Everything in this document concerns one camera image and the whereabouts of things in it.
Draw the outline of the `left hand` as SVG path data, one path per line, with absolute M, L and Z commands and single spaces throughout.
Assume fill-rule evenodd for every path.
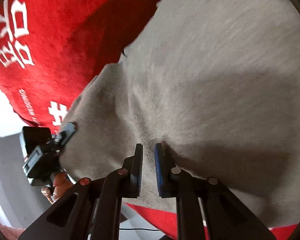
M 41 193 L 47 200 L 54 204 L 65 192 L 73 186 L 65 172 L 59 172 L 55 175 L 53 181 L 53 192 L 48 187 L 42 187 Z

